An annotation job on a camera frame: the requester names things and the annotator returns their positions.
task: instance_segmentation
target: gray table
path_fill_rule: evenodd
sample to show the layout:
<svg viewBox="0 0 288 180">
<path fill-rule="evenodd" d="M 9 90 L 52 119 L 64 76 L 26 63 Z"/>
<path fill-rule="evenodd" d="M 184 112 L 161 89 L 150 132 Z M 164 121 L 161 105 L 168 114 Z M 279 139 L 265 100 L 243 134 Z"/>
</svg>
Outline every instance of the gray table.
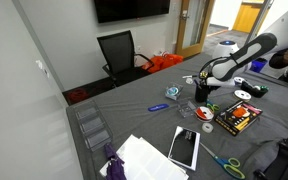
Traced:
<svg viewBox="0 0 288 180">
<path fill-rule="evenodd" d="M 263 110 L 260 120 L 236 137 L 212 121 L 214 130 L 207 134 L 202 131 L 202 122 L 195 117 L 181 117 L 177 102 L 165 98 L 164 93 L 168 84 L 175 82 L 184 86 L 180 99 L 193 98 L 195 86 L 186 84 L 182 76 L 196 74 L 208 60 L 209 56 L 198 55 L 86 101 L 96 102 L 112 132 L 112 144 L 117 149 L 133 134 L 143 137 L 167 156 L 175 128 L 182 126 L 199 132 L 201 142 L 220 157 L 239 159 L 240 169 L 247 179 L 254 179 L 253 171 L 265 170 L 277 155 L 277 142 L 288 137 L 288 84 L 253 72 L 240 74 L 252 84 L 266 85 L 270 89 L 262 98 L 252 97 L 250 101 Z M 221 87 L 212 91 L 209 99 L 224 109 L 237 101 L 233 96 L 237 89 Z M 147 110 L 161 103 L 167 103 L 170 107 L 156 112 Z M 85 147 L 73 108 L 74 105 L 68 107 L 67 114 L 84 179 L 102 179 L 98 171 L 106 162 L 104 150 L 92 153 Z M 188 170 L 187 174 L 190 179 L 232 179 L 203 148 L 198 152 L 197 170 Z"/>
</svg>

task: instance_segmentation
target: television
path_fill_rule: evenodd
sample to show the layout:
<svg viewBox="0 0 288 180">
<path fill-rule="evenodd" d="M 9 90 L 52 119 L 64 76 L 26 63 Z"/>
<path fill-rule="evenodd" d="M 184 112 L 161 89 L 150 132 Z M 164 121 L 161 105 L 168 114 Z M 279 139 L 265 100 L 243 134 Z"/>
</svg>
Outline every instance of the television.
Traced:
<svg viewBox="0 0 288 180">
<path fill-rule="evenodd" d="M 170 0 L 94 0 L 98 23 L 168 14 Z"/>
</svg>

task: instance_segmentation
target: cup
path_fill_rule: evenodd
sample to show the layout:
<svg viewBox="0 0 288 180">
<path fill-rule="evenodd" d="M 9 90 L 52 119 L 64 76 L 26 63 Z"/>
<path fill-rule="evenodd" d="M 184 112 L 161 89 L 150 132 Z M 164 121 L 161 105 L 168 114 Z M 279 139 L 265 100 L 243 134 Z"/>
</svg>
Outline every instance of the cup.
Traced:
<svg viewBox="0 0 288 180">
<path fill-rule="evenodd" d="M 195 101 L 206 102 L 209 94 L 209 87 L 206 85 L 197 85 L 195 90 Z"/>
</svg>

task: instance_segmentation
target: marker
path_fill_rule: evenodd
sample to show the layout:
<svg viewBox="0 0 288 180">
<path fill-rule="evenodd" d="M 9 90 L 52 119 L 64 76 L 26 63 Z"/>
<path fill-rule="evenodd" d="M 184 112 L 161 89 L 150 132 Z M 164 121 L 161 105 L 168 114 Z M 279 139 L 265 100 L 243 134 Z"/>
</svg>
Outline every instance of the marker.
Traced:
<svg viewBox="0 0 288 180">
<path fill-rule="evenodd" d="M 196 86 L 198 86 L 198 82 L 196 81 L 196 79 L 194 79 L 194 82 L 195 82 Z"/>
<path fill-rule="evenodd" d="M 148 111 L 150 112 L 154 112 L 154 111 L 158 111 L 160 109 L 164 109 L 164 108 L 168 108 L 169 106 L 167 104 L 158 104 L 156 106 L 152 106 L 148 108 Z"/>
<path fill-rule="evenodd" d="M 183 76 L 182 78 L 192 78 L 192 77 L 197 77 L 197 75 Z"/>
</svg>

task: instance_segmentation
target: scissors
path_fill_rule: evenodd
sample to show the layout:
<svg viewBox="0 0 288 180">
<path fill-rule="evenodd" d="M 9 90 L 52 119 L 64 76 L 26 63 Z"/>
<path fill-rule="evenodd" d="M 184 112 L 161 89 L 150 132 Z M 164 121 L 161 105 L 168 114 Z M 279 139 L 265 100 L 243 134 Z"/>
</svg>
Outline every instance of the scissors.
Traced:
<svg viewBox="0 0 288 180">
<path fill-rule="evenodd" d="M 203 146 L 203 148 L 214 158 L 214 160 L 222 166 L 222 168 L 231 175 L 232 177 L 236 179 L 245 179 L 245 175 L 238 170 L 237 168 L 240 167 L 240 162 L 236 158 L 229 158 L 227 159 L 221 159 L 217 157 L 211 150 L 209 150 L 204 144 L 200 142 L 200 144 Z"/>
<path fill-rule="evenodd" d="M 213 104 L 210 100 L 206 100 L 206 106 L 213 112 L 220 110 L 220 107 L 217 104 Z"/>
</svg>

